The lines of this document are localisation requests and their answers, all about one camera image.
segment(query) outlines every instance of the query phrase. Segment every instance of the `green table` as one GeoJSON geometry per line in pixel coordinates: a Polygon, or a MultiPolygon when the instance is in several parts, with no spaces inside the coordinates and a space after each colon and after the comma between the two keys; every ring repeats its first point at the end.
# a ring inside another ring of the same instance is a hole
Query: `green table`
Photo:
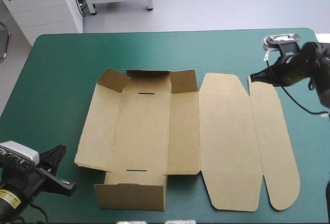
{"type": "MultiPolygon", "coordinates": [[[[263,37],[288,32],[300,34],[301,45],[316,41],[309,29],[41,36],[0,118],[0,141],[14,140],[39,152],[59,143],[67,146],[58,176],[77,182],[77,191],[70,198],[41,193],[36,199],[52,222],[327,222],[329,121],[303,112],[280,89],[301,176],[300,195],[285,211],[271,208],[264,183],[256,212],[217,211],[211,206],[201,174],[168,178],[165,212],[100,210],[93,184],[102,183],[105,173],[79,168],[73,162],[95,83],[106,68],[195,69],[199,86],[206,72],[231,73],[248,89],[247,77],[266,67],[263,37]]],[[[277,56],[274,53],[271,61],[277,56]]],[[[311,109],[324,109],[307,84],[305,80],[289,90],[311,109]]],[[[28,221],[42,219],[33,209],[24,217],[28,221]]]]}

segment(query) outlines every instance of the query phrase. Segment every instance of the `cardboard flap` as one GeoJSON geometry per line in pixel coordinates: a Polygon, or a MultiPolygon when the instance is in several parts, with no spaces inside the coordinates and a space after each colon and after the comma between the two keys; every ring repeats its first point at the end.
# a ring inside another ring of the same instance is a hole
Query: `cardboard flap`
{"type": "Polygon", "coordinates": [[[126,70],[131,77],[123,92],[139,94],[171,93],[169,71],[126,70]]]}
{"type": "Polygon", "coordinates": [[[206,73],[200,92],[250,98],[240,79],[233,74],[206,73]]]}
{"type": "Polygon", "coordinates": [[[167,174],[200,171],[198,92],[172,94],[167,174]]]}
{"type": "Polygon", "coordinates": [[[262,167],[246,90],[234,75],[207,73],[199,103],[201,169],[213,206],[255,211],[262,167]]]}
{"type": "Polygon", "coordinates": [[[122,94],[96,85],[75,157],[79,166],[107,170],[122,94]]]}
{"type": "Polygon", "coordinates": [[[170,80],[173,93],[198,91],[195,70],[171,72],[170,80]]]}
{"type": "Polygon", "coordinates": [[[272,85],[249,78],[249,89],[270,202],[284,210],[297,199],[300,179],[281,102],[272,85]]]}
{"type": "Polygon", "coordinates": [[[164,211],[166,183],[160,173],[112,172],[94,189],[102,209],[164,211]]]}
{"type": "Polygon", "coordinates": [[[98,84],[117,92],[122,92],[130,77],[108,68],[98,80],[98,84]]]}

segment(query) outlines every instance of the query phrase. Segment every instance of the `yellow label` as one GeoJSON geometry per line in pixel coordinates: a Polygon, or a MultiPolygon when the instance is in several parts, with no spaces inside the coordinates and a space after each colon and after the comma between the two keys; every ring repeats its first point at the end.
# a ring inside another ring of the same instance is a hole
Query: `yellow label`
{"type": "Polygon", "coordinates": [[[0,198],[8,202],[14,209],[21,203],[20,199],[14,193],[5,189],[0,189],[0,198]]]}

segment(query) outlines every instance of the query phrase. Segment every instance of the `drawer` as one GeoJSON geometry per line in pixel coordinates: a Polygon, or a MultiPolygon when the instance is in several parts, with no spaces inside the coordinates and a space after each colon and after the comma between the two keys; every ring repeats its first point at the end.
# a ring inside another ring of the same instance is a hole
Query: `drawer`
{"type": "Polygon", "coordinates": [[[43,34],[79,33],[73,20],[22,28],[22,32],[31,45],[34,44],[38,36],[43,34]]]}
{"type": "Polygon", "coordinates": [[[20,28],[73,19],[68,6],[56,6],[32,11],[16,12],[13,13],[12,16],[20,28]]]}
{"type": "Polygon", "coordinates": [[[10,13],[66,5],[65,0],[3,0],[10,13]]]}

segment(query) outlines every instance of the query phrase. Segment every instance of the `cardboard panel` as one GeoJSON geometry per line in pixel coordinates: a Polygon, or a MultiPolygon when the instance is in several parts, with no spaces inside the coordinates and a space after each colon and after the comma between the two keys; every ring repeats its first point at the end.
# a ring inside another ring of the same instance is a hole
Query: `cardboard panel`
{"type": "Polygon", "coordinates": [[[171,72],[172,93],[198,91],[195,70],[171,72]]]}
{"type": "Polygon", "coordinates": [[[170,93],[123,93],[109,170],[166,172],[170,93]]]}
{"type": "Polygon", "coordinates": [[[94,186],[101,209],[164,211],[164,187],[117,184],[94,186]]]}
{"type": "Polygon", "coordinates": [[[255,211],[262,167],[249,95],[238,77],[207,73],[199,103],[201,169],[213,206],[255,211]]]}
{"type": "Polygon", "coordinates": [[[167,174],[200,171],[198,92],[172,94],[167,174]]]}
{"type": "Polygon", "coordinates": [[[122,94],[97,85],[82,130],[75,163],[107,170],[122,94]]]}
{"type": "Polygon", "coordinates": [[[168,71],[129,70],[127,75],[132,77],[132,80],[125,86],[123,92],[171,93],[168,71]]]}
{"type": "Polygon", "coordinates": [[[108,68],[98,80],[98,84],[117,92],[122,92],[130,77],[108,68]]]}
{"type": "Polygon", "coordinates": [[[167,176],[140,171],[107,172],[103,185],[95,185],[100,208],[165,209],[167,176]]]}
{"type": "Polygon", "coordinates": [[[281,102],[271,85],[251,83],[249,78],[249,88],[270,202],[275,209],[284,210],[297,199],[300,179],[281,102]]]}

